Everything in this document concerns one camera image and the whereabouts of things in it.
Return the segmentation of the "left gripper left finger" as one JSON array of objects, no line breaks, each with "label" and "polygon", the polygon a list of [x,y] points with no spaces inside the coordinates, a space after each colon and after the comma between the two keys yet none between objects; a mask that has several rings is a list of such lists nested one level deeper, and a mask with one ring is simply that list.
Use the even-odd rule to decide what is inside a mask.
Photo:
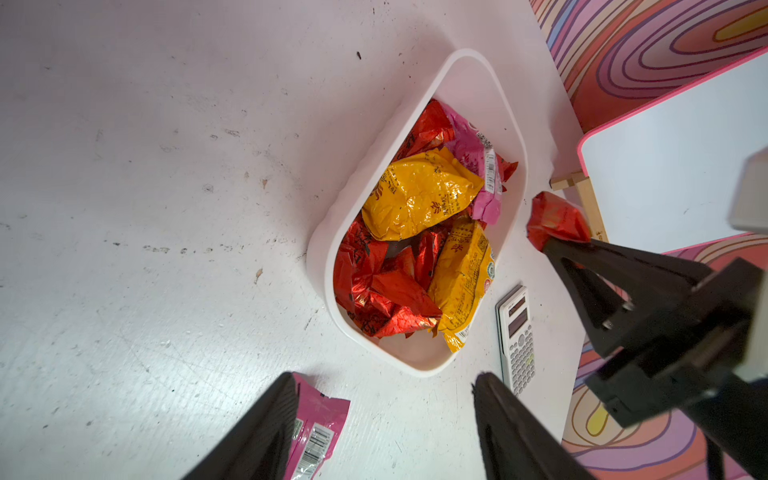
[{"label": "left gripper left finger", "polygon": [[296,381],[282,373],[188,479],[282,479],[299,405]]}]

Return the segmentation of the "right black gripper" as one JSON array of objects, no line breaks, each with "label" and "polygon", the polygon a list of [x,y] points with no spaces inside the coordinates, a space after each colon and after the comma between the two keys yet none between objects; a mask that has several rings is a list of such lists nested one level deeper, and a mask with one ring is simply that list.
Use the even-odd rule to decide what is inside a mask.
[{"label": "right black gripper", "polygon": [[752,263],[738,258],[713,273],[598,240],[552,238],[543,253],[608,357],[585,384],[620,425],[716,394],[745,357],[765,277]]}]

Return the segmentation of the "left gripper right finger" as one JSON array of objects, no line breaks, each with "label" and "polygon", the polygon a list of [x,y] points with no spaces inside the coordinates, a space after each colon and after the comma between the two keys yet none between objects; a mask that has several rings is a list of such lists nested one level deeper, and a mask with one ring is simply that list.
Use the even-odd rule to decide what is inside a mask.
[{"label": "left gripper right finger", "polygon": [[591,479],[512,391],[490,372],[472,388],[486,478]]}]

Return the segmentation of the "pink tea bag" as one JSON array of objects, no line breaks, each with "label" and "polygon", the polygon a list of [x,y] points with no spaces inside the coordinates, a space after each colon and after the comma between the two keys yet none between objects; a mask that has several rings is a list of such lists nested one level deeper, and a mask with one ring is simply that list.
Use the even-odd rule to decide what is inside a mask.
[{"label": "pink tea bag", "polygon": [[454,157],[482,180],[482,189],[471,204],[471,217],[495,225],[502,210],[502,178],[499,156],[493,144],[471,122],[444,102],[439,102],[454,132],[447,143]]},{"label": "pink tea bag", "polygon": [[312,480],[329,460],[348,418],[351,402],[324,395],[293,373],[298,396],[285,480]]}]

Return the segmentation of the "yellow tea bag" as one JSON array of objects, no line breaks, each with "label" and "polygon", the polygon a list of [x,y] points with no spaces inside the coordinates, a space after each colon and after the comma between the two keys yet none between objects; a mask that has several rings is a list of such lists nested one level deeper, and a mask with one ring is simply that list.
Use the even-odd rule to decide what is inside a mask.
[{"label": "yellow tea bag", "polygon": [[362,218],[379,241],[400,241],[464,211],[482,180],[446,148],[391,163],[362,207]]},{"label": "yellow tea bag", "polygon": [[428,290],[442,312],[438,332],[452,353],[464,348],[478,306],[494,279],[493,250],[481,223],[469,217],[457,219]]}]

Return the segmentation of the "white plastic storage box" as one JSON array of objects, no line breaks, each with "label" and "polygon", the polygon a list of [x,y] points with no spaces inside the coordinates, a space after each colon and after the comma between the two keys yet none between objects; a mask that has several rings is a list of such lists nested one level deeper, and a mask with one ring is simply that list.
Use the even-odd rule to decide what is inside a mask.
[{"label": "white plastic storage box", "polygon": [[527,151],[490,63],[453,52],[314,231],[310,282],[357,344],[419,377],[465,346],[522,205]]}]

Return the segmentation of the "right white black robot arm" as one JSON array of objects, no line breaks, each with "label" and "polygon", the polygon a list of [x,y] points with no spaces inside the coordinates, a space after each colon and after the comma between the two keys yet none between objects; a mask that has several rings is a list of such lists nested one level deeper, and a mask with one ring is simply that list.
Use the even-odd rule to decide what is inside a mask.
[{"label": "right white black robot arm", "polygon": [[527,224],[604,363],[586,381],[624,427],[671,410],[706,438],[707,474],[731,458],[767,475],[767,273],[737,258],[721,270],[609,244],[581,211],[536,195]]}]

